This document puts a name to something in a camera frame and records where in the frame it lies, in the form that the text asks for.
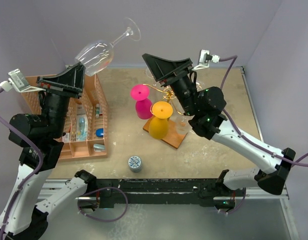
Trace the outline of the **pink plastic goblet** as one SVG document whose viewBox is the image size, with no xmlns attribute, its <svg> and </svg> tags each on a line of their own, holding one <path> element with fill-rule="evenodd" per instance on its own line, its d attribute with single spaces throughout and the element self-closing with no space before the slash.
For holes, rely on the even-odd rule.
<svg viewBox="0 0 308 240">
<path fill-rule="evenodd" d="M 130 96 L 136 101 L 135 110 L 138 118 L 147 120 L 152 117 L 151 106 L 152 102 L 149 100 L 150 90 L 146 85 L 138 84 L 132 87 Z"/>
</svg>

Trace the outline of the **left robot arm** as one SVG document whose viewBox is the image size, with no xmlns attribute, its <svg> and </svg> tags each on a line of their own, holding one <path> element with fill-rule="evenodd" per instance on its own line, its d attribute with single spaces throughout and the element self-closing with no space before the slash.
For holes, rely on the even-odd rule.
<svg viewBox="0 0 308 240">
<path fill-rule="evenodd" d="M 57 75 L 37 77 L 36 86 L 31 86 L 18 69 L 11 71 L 9 79 L 0 83 L 0 93 L 10 90 L 37 92 L 41 108 L 40 114 L 19 113 L 4 122 L 10 131 L 9 140 L 20 146 L 22 153 L 15 185 L 0 215 L 0 239 L 37 240 L 67 200 L 96 192 L 96 177 L 80 170 L 68 186 L 38 202 L 41 189 L 64 146 L 61 137 L 65 134 L 70 99 L 82 96 L 84 80 L 85 67 L 77 63 Z"/>
</svg>

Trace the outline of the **yellow plastic goblet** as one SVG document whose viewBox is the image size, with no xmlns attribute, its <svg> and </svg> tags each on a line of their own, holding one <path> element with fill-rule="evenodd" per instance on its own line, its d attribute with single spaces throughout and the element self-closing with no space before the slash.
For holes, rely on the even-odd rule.
<svg viewBox="0 0 308 240">
<path fill-rule="evenodd" d="M 161 140 L 168 133 L 168 119 L 173 114 L 173 108 L 166 101 L 158 101 L 152 105 L 151 111 L 154 117 L 149 123 L 149 135 Z"/>
</svg>

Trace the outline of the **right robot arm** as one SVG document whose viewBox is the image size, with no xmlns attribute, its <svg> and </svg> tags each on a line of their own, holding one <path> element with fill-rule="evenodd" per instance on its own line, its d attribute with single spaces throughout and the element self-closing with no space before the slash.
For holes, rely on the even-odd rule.
<svg viewBox="0 0 308 240">
<path fill-rule="evenodd" d="M 257 186 L 272 195 L 282 193 L 295 151 L 270 146 L 239 129 L 225 110 L 221 87 L 197 89 L 199 68 L 207 68 L 210 62 L 235 61 L 235 55 L 221 58 L 202 50 L 197 66 L 193 66 L 189 58 L 167 60 L 148 53 L 142 58 L 155 81 L 163 87 L 171 87 L 183 114 L 192 117 L 189 124 L 198 136 L 222 144 L 255 164 L 251 169 L 222 171 L 216 183 L 220 195 L 227 196 L 233 190 Z"/>
</svg>

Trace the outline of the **clear wine glass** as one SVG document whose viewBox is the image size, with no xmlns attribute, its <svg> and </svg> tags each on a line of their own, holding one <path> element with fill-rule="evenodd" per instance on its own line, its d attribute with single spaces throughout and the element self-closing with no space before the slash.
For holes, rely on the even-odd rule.
<svg viewBox="0 0 308 240">
<path fill-rule="evenodd" d="M 87 44 L 76 56 L 75 62 L 85 67 L 85 74 L 93 76 L 104 70 L 113 60 L 114 47 L 124 39 L 132 39 L 138 42 L 141 33 L 136 23 L 126 17 L 124 18 L 124 32 L 113 41 L 97 40 Z"/>
<path fill-rule="evenodd" d="M 175 127 L 178 134 L 187 134 L 190 129 L 188 117 L 185 115 L 177 115 L 175 120 Z"/>
<path fill-rule="evenodd" d="M 201 82 L 201 81 L 197 81 L 197 82 L 195 83 L 195 85 L 196 85 L 197 91 L 201 91 L 201 90 L 204 89 L 204 83 Z"/>
</svg>

